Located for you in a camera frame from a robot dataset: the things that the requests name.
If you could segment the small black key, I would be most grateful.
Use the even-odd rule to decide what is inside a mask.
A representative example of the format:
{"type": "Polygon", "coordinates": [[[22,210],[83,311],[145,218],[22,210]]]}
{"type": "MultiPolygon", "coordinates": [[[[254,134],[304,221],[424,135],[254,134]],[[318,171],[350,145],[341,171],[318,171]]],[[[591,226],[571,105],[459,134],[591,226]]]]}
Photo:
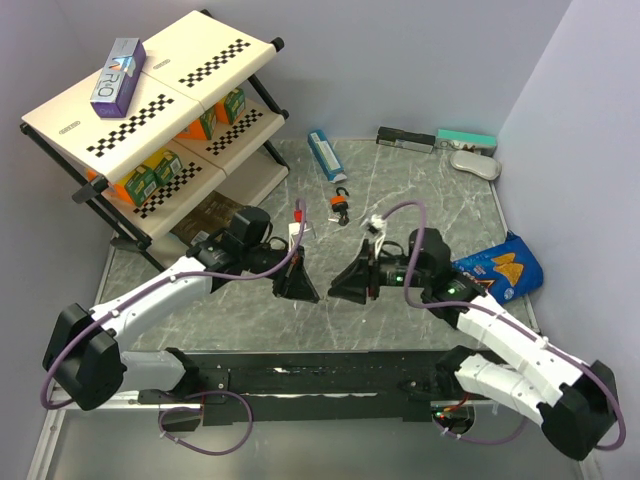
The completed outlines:
{"type": "Polygon", "coordinates": [[[334,213],[329,219],[329,222],[333,222],[336,223],[340,226],[346,226],[350,219],[347,213],[345,212],[338,212],[338,213],[334,213]]]}

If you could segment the orange black padlock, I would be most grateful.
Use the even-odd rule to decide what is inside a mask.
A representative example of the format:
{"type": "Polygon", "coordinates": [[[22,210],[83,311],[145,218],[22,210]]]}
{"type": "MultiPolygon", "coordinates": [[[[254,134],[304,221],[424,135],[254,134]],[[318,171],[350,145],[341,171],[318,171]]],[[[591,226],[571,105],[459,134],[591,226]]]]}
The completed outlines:
{"type": "Polygon", "coordinates": [[[348,200],[349,192],[344,187],[336,188],[336,195],[330,199],[330,206],[333,212],[340,213],[347,211],[349,208],[348,200]]]}

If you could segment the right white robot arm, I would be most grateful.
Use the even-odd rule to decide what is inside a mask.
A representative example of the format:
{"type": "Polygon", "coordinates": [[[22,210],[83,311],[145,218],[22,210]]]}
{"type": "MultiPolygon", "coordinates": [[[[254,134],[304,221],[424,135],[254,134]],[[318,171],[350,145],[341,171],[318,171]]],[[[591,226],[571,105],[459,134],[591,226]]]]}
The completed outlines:
{"type": "Polygon", "coordinates": [[[407,255],[389,256],[364,241],[355,259],[331,281],[331,297],[364,304],[383,287],[418,288],[424,306],[500,358],[458,346],[437,363],[437,387],[448,398],[476,394],[539,426],[562,454],[583,460],[626,439],[615,376],[600,361],[586,365],[505,311],[481,285],[456,270],[436,229],[416,230],[407,255]],[[617,439],[602,440],[613,426],[617,439]]]}

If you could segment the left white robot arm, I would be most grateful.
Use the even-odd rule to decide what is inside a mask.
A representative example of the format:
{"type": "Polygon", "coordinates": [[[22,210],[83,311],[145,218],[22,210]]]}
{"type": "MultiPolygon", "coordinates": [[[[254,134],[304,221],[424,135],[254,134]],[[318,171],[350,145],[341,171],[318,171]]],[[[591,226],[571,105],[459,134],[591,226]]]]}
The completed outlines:
{"type": "Polygon", "coordinates": [[[175,348],[151,353],[130,346],[176,308],[212,294],[232,281],[272,282],[277,298],[316,303],[319,295],[304,266],[299,241],[273,248],[265,238],[269,214],[258,207],[237,211],[228,226],[191,246],[173,265],[122,296],[89,309],[77,303],[59,314],[45,350],[41,405],[57,409],[49,387],[69,396],[63,404],[93,410],[115,394],[160,390],[177,402],[191,399],[198,369],[175,348]]]}

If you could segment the brown paper package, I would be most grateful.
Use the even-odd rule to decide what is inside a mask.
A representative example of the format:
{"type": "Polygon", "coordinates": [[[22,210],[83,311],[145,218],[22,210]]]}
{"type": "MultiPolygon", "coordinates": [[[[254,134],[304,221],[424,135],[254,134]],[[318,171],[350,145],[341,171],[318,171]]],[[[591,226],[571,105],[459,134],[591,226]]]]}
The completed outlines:
{"type": "Polygon", "coordinates": [[[210,234],[228,227],[234,214],[243,208],[243,204],[213,191],[180,220],[170,233],[185,245],[195,245],[206,240],[210,234]]]}

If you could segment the blue long box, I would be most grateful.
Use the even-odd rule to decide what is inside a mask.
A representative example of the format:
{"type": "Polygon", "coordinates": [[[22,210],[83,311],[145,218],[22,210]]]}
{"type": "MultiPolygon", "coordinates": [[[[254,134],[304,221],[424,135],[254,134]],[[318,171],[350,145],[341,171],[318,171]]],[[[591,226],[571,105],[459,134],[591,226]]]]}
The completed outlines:
{"type": "Polygon", "coordinates": [[[322,130],[313,130],[307,136],[308,144],[327,180],[337,184],[347,179],[344,167],[322,130]]]}

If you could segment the blue chips bag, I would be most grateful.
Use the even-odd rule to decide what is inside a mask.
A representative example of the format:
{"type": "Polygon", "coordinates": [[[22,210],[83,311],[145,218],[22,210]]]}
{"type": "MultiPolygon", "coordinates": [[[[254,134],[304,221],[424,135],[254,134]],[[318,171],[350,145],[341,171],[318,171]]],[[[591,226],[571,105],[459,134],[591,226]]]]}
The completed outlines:
{"type": "Polygon", "coordinates": [[[454,260],[452,265],[482,285],[501,305],[529,294],[544,282],[538,260],[512,231],[502,243],[454,260]]]}

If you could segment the black long box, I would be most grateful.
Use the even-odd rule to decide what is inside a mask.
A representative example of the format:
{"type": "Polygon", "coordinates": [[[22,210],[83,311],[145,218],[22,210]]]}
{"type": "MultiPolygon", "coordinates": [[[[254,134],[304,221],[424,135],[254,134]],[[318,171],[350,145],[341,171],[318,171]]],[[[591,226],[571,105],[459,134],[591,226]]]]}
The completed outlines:
{"type": "Polygon", "coordinates": [[[380,126],[376,143],[399,149],[430,154],[436,143],[436,137],[430,134],[408,132],[401,129],[380,126]]]}

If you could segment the teal white box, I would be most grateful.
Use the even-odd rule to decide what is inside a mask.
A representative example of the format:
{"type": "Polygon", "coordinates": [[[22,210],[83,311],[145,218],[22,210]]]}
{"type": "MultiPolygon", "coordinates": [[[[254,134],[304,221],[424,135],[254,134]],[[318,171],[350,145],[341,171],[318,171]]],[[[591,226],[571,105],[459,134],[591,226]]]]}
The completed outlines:
{"type": "Polygon", "coordinates": [[[439,129],[435,147],[444,150],[464,150],[491,157],[497,149],[493,136],[439,129]]]}

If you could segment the green scrub daddy box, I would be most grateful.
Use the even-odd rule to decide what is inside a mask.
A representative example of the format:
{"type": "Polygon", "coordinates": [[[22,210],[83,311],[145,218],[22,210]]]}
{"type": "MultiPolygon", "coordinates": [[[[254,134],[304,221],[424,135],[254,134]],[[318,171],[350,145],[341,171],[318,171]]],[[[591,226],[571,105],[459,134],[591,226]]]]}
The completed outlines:
{"type": "Polygon", "coordinates": [[[148,157],[143,164],[153,171],[159,186],[167,185],[183,170],[179,155],[167,148],[159,149],[148,157]]]}
{"type": "Polygon", "coordinates": [[[118,198],[139,207],[157,190],[158,182],[151,168],[139,165],[116,182],[113,188],[118,198]]]}

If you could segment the grey oval case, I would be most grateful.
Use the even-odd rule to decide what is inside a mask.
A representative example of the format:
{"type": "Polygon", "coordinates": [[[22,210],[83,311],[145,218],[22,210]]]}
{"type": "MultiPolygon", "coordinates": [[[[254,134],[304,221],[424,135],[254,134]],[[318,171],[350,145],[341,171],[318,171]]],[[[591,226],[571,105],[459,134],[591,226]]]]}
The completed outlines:
{"type": "Polygon", "coordinates": [[[492,157],[470,151],[455,151],[450,157],[451,166],[459,171],[471,173],[484,180],[496,180],[502,172],[502,165],[492,157]]]}

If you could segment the orange green box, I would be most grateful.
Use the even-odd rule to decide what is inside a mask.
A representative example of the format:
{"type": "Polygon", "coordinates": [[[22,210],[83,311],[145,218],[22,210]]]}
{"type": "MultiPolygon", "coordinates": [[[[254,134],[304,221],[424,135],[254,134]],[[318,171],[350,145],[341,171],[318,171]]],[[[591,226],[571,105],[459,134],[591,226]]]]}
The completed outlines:
{"type": "Polygon", "coordinates": [[[245,93],[242,88],[233,89],[214,105],[217,120],[229,125],[236,122],[245,108],[245,93]]]}
{"type": "Polygon", "coordinates": [[[211,107],[187,125],[176,137],[188,140],[211,140],[216,124],[217,117],[215,108],[211,107]]]}

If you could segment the green Scrub Daddy box front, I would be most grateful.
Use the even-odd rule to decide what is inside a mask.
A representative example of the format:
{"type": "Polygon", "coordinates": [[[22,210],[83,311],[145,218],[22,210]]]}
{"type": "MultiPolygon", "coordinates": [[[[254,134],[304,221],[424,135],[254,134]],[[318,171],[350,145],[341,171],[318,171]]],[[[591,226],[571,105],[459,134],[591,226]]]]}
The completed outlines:
{"type": "Polygon", "coordinates": [[[139,165],[116,182],[113,188],[118,198],[139,207],[157,190],[158,182],[151,168],[139,165]]]}

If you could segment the beige checkered shelf rack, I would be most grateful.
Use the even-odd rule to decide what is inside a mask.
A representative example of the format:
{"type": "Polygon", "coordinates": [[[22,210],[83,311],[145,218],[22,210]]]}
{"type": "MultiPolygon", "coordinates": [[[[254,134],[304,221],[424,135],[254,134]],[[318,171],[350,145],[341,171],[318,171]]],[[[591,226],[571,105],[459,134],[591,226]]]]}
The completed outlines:
{"type": "Polygon", "coordinates": [[[209,194],[243,205],[263,201],[288,175],[272,145],[287,112],[257,73],[282,50],[282,39],[259,40],[205,11],[193,11],[150,37],[147,59],[127,115],[102,119],[91,108],[92,74],[24,115],[21,130],[79,185],[74,200],[114,230],[112,244],[142,255],[157,269],[184,251],[174,227],[209,194]],[[256,98],[209,140],[180,132],[232,89],[248,82],[256,98]],[[168,148],[183,170],[141,206],[107,190],[154,152],[168,148]]]}

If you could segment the purple silver box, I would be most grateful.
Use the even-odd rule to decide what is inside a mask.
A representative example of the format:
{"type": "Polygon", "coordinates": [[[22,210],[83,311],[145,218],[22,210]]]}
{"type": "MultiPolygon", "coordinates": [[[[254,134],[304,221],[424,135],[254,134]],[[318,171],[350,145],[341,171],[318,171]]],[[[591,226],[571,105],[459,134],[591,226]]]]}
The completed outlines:
{"type": "Polygon", "coordinates": [[[100,118],[126,116],[145,61],[146,51],[139,38],[114,41],[90,97],[100,118]]]}

